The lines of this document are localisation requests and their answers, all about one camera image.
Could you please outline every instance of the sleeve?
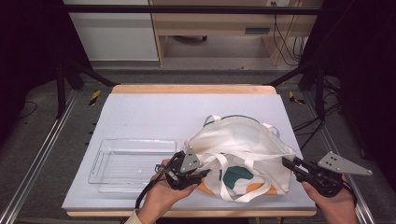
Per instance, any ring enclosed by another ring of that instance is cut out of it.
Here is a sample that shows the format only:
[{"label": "sleeve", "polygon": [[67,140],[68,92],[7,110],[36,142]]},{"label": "sleeve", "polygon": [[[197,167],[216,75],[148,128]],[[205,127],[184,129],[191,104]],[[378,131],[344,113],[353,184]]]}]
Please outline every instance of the sleeve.
[{"label": "sleeve", "polygon": [[132,215],[126,220],[124,224],[142,224],[139,217],[137,217],[136,210],[132,213]]}]

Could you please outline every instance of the black horizontal bar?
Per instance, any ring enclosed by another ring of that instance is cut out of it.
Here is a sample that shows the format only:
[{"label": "black horizontal bar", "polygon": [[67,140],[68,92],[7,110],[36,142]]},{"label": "black horizontal bar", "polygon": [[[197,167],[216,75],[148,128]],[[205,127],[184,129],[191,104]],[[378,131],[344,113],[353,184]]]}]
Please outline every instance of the black horizontal bar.
[{"label": "black horizontal bar", "polygon": [[47,10],[85,13],[196,13],[196,14],[270,14],[320,15],[341,11],[321,7],[232,7],[232,6],[132,6],[132,5],[64,5],[44,6]]}]

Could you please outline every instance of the white tabletop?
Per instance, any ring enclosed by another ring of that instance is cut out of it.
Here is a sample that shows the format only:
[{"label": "white tabletop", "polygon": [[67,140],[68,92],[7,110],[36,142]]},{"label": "white tabletop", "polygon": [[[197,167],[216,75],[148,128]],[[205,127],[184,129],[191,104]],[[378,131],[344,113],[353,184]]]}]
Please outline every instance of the white tabletop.
[{"label": "white tabletop", "polygon": [[[180,149],[185,140],[202,128],[205,118],[209,115],[244,115],[269,123],[278,128],[283,142],[293,148],[298,157],[302,157],[285,107],[277,94],[111,93],[64,200],[63,208],[70,216],[78,216],[78,212],[84,211],[96,212],[93,213],[94,216],[125,214],[114,211],[132,211],[135,203],[133,197],[125,193],[99,192],[95,185],[88,182],[102,140],[174,139],[177,141],[177,149]],[[314,215],[316,208],[292,175],[287,195],[263,195],[250,203],[229,203],[218,196],[195,190],[190,197],[176,203],[166,216],[183,217],[183,211],[212,212],[205,214],[225,211],[226,213],[222,214],[232,217],[276,215],[262,211],[279,211],[276,216],[282,216],[282,212],[285,216],[299,216],[298,211],[308,211],[309,213],[301,213],[302,216],[306,216]]]}]

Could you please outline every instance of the person's left hand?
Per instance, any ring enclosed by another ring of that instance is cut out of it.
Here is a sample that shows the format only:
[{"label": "person's left hand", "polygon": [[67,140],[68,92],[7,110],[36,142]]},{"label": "person's left hand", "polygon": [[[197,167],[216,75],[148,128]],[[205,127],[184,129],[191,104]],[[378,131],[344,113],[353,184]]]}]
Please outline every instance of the person's left hand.
[{"label": "person's left hand", "polygon": [[189,196],[198,186],[196,184],[183,190],[172,189],[163,175],[161,180],[148,192],[146,200],[137,215],[143,224],[152,224],[162,217],[174,203]]}]

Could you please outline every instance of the hand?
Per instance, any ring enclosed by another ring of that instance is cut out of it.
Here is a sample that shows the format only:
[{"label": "hand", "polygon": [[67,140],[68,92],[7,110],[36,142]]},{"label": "hand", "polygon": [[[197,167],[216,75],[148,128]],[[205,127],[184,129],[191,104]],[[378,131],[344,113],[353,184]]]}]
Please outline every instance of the hand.
[{"label": "hand", "polygon": [[358,223],[353,196],[346,189],[341,189],[334,197],[327,198],[320,195],[318,191],[307,182],[303,182],[303,187],[309,198],[320,207],[328,223]]},{"label": "hand", "polygon": [[[162,164],[168,163],[169,160],[164,160]],[[137,215],[143,224],[152,224],[158,218],[162,217],[174,203],[189,196],[198,186],[191,185],[183,190],[172,189],[165,176],[148,192],[146,200]]]}]

